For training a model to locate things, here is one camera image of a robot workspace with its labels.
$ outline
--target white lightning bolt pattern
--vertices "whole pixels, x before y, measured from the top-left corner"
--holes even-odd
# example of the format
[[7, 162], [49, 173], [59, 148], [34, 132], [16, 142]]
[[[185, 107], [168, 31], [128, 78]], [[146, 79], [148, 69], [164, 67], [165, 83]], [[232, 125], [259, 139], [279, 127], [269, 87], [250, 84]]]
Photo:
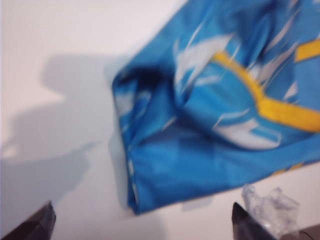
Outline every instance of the white lightning bolt pattern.
[[283, 99], [288, 99], [294, 95], [296, 95], [298, 92], [298, 86], [297, 86], [297, 82], [295, 81], [294, 83], [292, 83], [292, 85], [289, 87], [288, 91], [285, 93]]
[[288, 32], [288, 30], [290, 29], [296, 14], [298, 13], [298, 11], [296, 11], [290, 18], [289, 20], [286, 22], [286, 24], [283, 26], [283, 28], [281, 29], [280, 32], [278, 32], [278, 34], [274, 37], [274, 39], [271, 40], [271, 42], [266, 46], [265, 50], [264, 50], [264, 54], [266, 52], [268, 52], [270, 49], [272, 49], [277, 43], [279, 43], [281, 41], [281, 39], [284, 38], [284, 36], [286, 35], [286, 33]]
[[248, 67], [248, 69], [250, 69], [249, 70], [250, 75], [253, 76], [253, 78], [255, 80], [257, 80], [258, 76], [259, 76], [259, 74], [261, 72], [262, 66], [261, 66], [260, 63], [254, 63], [254, 64], [255, 65], [253, 67], [251, 67], [251, 69], [249, 67]]
[[134, 108], [136, 101], [142, 98], [145, 98], [148, 101], [151, 98], [151, 93], [148, 91], [141, 91], [137, 96], [135, 96], [133, 92], [117, 94], [115, 96], [115, 103], [119, 116], [129, 113]]
[[[251, 132], [253, 129], [261, 129], [273, 134], [277, 141], [254, 134]], [[278, 147], [281, 142], [281, 134], [279, 132], [260, 126], [254, 118], [230, 126], [214, 126], [212, 130], [224, 136], [230, 142], [246, 149], [273, 149]]]
[[179, 84], [186, 72], [193, 68], [183, 91], [189, 87], [195, 77], [204, 69], [210, 58], [218, 51], [226, 48], [233, 34], [218, 35], [195, 45], [189, 46], [180, 52], [176, 58], [175, 85]]
[[204, 76], [200, 77], [196, 80], [195, 86], [203, 86], [203, 85], [208, 85], [208, 84], [215, 84], [219, 82], [220, 76], [218, 75], [212, 75], [212, 76]]
[[244, 111], [236, 111], [236, 112], [226, 112], [221, 114], [221, 116], [218, 118], [218, 120], [216, 121], [216, 123], [214, 124], [213, 128], [215, 128], [216, 126], [219, 125], [219, 123], [223, 120], [223, 119], [235, 119], [241, 116], [244, 116], [247, 112], [249, 112], [249, 108], [247, 108]]
[[170, 118], [162, 127], [162, 130], [165, 130], [167, 127], [169, 127], [171, 124], [173, 124], [175, 121], [177, 120], [176, 116], [173, 116], [172, 118]]
[[297, 44], [295, 43], [288, 50], [284, 51], [283, 53], [272, 59], [270, 62], [265, 64], [259, 73], [259, 82], [268, 80], [276, 71], [276, 69], [290, 57], [290, 55], [296, 50], [296, 48]]
[[291, 0], [289, 5], [288, 5], [288, 8], [291, 9], [294, 5], [297, 4], [297, 2], [299, 2], [299, 0]]

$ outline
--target black object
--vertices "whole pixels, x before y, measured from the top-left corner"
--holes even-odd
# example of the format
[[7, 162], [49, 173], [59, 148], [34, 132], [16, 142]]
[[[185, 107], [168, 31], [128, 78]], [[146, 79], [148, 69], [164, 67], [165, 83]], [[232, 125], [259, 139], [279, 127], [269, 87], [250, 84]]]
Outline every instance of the black object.
[[295, 238], [290, 234], [284, 235], [281, 240], [319, 240], [320, 239], [320, 224], [310, 226], [299, 231], [299, 238]]
[[234, 240], [276, 240], [238, 203], [232, 209]]
[[55, 222], [56, 214], [49, 201], [2, 240], [49, 240]]

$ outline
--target clear plastic wrap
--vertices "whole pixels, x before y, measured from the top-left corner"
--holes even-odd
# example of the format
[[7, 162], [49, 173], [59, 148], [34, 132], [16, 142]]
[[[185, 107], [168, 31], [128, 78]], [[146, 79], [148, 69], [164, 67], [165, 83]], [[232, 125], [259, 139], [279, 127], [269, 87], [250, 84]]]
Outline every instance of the clear plastic wrap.
[[279, 187], [259, 196], [254, 186], [246, 184], [242, 197], [248, 213], [276, 239], [288, 233], [299, 236], [299, 203], [285, 196]]

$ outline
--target blue jersey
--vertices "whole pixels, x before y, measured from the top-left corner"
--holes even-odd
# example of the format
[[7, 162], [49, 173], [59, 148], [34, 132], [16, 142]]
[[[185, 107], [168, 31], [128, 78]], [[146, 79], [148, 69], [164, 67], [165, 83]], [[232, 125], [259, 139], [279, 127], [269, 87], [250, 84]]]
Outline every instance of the blue jersey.
[[129, 206], [320, 160], [319, 77], [319, 0], [188, 1], [113, 81]]

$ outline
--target white surface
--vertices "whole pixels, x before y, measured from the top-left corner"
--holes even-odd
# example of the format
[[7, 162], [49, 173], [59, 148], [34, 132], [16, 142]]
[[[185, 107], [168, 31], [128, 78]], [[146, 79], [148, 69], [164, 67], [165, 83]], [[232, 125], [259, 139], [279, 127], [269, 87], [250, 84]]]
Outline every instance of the white surface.
[[[110, 83], [183, 0], [1, 1], [2, 236], [53, 200], [53, 240], [232, 239], [236, 189], [134, 216]], [[320, 164], [255, 184], [320, 223]]]

